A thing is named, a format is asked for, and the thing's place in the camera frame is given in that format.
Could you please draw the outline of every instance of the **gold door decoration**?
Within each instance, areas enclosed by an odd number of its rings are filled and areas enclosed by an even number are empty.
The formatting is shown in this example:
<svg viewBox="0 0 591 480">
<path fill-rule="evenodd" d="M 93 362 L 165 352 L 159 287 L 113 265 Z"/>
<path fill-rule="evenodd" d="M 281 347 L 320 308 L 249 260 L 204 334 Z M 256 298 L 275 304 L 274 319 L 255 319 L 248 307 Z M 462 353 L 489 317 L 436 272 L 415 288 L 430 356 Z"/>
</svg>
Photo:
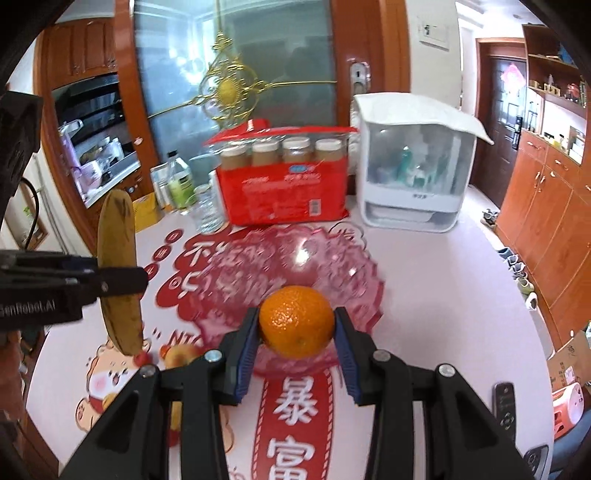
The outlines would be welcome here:
<svg viewBox="0 0 591 480">
<path fill-rule="evenodd" d="M 223 31 L 217 33 L 213 51 L 216 57 L 199 84 L 199 94 L 188 102 L 181 103 L 148 118 L 172 112 L 189 105 L 199 106 L 220 128 L 229 128 L 247 120 L 256 108 L 259 95 L 269 89 L 290 85 L 319 85 L 336 83 L 334 80 L 303 82 L 266 82 L 256 72 L 244 65 L 239 55 L 231 51 L 232 39 Z"/>
</svg>

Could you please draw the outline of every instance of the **white storage box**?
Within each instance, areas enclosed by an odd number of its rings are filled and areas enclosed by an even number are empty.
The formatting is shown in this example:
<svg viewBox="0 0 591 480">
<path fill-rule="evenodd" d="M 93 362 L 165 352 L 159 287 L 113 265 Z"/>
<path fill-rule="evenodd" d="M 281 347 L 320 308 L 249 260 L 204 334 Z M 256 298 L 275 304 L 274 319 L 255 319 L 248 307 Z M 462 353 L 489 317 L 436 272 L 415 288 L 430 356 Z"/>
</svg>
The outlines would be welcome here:
<svg viewBox="0 0 591 480">
<path fill-rule="evenodd" d="M 357 198 L 371 226 L 445 232 L 456 223 L 477 138 L 491 145 L 472 115 L 410 93 L 356 95 L 350 142 Z"/>
</svg>

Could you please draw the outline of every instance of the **wooden door frame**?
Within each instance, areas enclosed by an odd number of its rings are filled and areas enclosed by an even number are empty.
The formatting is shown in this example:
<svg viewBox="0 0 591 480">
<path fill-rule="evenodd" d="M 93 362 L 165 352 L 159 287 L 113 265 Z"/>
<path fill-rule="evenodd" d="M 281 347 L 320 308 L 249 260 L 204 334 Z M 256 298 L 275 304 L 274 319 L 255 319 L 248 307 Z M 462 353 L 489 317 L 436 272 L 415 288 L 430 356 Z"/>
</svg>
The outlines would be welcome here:
<svg viewBox="0 0 591 480">
<path fill-rule="evenodd" d="M 516 59 L 522 60 L 527 66 L 527 51 L 525 49 L 525 39 L 518 37 L 498 37 L 498 38 L 477 38 L 476 39 L 476 111 L 475 117 L 480 120 L 482 125 L 486 122 L 491 113 L 490 96 L 486 92 L 492 91 L 491 68 L 492 59 Z M 476 153 L 474 155 L 474 165 L 470 175 L 470 183 L 476 179 L 476 174 L 482 165 L 486 156 L 488 144 L 478 140 L 476 144 Z"/>
<path fill-rule="evenodd" d="M 56 107 L 51 95 L 51 87 L 48 82 L 47 70 L 47 30 L 41 32 L 35 44 L 35 57 L 33 60 L 33 93 L 43 98 L 43 116 L 41 117 L 41 143 L 47 159 L 47 165 L 61 201 L 64 203 L 72 223 L 78 230 L 82 241 L 88 247 L 92 255 L 96 254 L 96 231 L 92 228 L 86 214 L 86 206 L 80 197 L 78 188 L 70 169 L 65 164 L 64 154 L 58 128 Z"/>
<path fill-rule="evenodd" d="M 125 113 L 125 121 L 134 148 L 141 163 L 142 188 L 150 193 L 154 186 L 150 169 L 160 164 L 150 120 L 144 102 L 144 93 L 139 76 L 137 50 L 135 48 L 134 0 L 115 0 L 113 20 L 115 35 L 115 58 L 119 74 L 119 94 Z"/>
<path fill-rule="evenodd" d="M 342 8 L 344 2 L 348 8 Z M 150 130 L 135 48 L 133 0 L 115 0 L 115 50 L 125 118 L 142 164 L 143 177 L 160 163 Z M 349 125 L 350 65 L 371 69 L 371 91 L 410 91 L 410 46 L 404 0 L 330 0 L 336 57 L 337 123 Z"/>
</svg>

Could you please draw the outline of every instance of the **kitchen shelf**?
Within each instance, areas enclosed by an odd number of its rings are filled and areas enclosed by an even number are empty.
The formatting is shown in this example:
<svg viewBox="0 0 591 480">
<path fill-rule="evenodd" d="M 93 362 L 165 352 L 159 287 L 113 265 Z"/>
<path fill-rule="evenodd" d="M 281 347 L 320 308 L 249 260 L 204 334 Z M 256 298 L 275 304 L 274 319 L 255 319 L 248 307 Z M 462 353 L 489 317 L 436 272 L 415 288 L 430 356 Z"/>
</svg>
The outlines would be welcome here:
<svg viewBox="0 0 591 480">
<path fill-rule="evenodd" d="M 571 65 L 570 63 L 565 63 L 561 60 L 551 59 L 546 55 L 538 55 L 534 53 L 530 53 L 528 55 L 529 58 L 538 59 L 544 62 L 551 64 L 553 67 L 560 69 L 566 75 L 578 75 L 580 76 L 580 71 L 576 65 Z"/>
<path fill-rule="evenodd" d="M 566 98 L 559 97 L 558 95 L 554 95 L 550 92 L 546 92 L 545 90 L 539 88 L 530 87 L 530 90 L 533 90 L 535 93 L 537 93 L 543 99 L 549 101 L 550 103 L 558 105 L 559 107 L 562 107 L 568 110 L 569 112 L 573 112 L 575 115 L 578 115 L 583 119 L 587 118 L 587 109 L 582 107 L 582 105 L 579 105 L 578 103 L 571 102 Z"/>
</svg>

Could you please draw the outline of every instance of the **glass door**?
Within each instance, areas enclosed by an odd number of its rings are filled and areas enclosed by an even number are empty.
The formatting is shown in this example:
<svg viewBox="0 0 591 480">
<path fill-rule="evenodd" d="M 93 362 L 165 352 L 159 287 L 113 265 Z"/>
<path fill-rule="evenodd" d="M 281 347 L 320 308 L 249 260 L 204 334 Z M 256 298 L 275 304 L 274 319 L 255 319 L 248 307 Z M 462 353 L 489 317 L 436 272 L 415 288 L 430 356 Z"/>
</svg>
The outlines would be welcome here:
<svg viewBox="0 0 591 480">
<path fill-rule="evenodd" d="M 118 41 L 122 15 L 135 45 Z M 115 24 L 118 59 L 136 57 L 118 63 L 124 108 L 142 93 L 142 169 L 176 150 L 207 170 L 203 142 L 250 118 L 348 125 L 353 92 L 384 89 L 378 0 L 116 0 Z"/>
</svg>

